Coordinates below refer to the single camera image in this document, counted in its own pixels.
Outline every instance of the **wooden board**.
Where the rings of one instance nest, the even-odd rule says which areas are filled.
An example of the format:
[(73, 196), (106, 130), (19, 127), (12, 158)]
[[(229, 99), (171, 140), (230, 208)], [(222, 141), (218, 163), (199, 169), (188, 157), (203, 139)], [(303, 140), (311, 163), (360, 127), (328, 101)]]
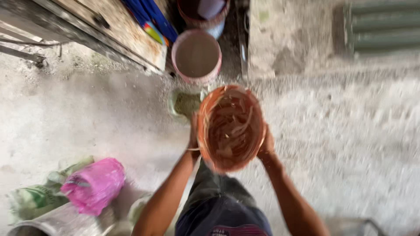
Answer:
[(166, 46), (144, 32), (120, 0), (79, 0), (94, 12), (102, 14), (110, 29), (97, 25), (92, 19), (92, 12), (74, 0), (53, 1), (150, 64), (165, 70)]

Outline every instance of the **blue cloth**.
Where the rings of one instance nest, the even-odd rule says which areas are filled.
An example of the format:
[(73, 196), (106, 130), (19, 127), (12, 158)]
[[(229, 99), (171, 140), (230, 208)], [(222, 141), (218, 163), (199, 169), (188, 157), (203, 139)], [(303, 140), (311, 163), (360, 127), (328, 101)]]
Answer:
[(177, 32), (163, 16), (154, 0), (121, 0), (133, 13), (136, 20), (144, 28), (146, 23), (153, 22), (157, 29), (171, 42), (178, 37)]
[(176, 223), (175, 236), (272, 236), (264, 214), (237, 199), (221, 195), (200, 200)]

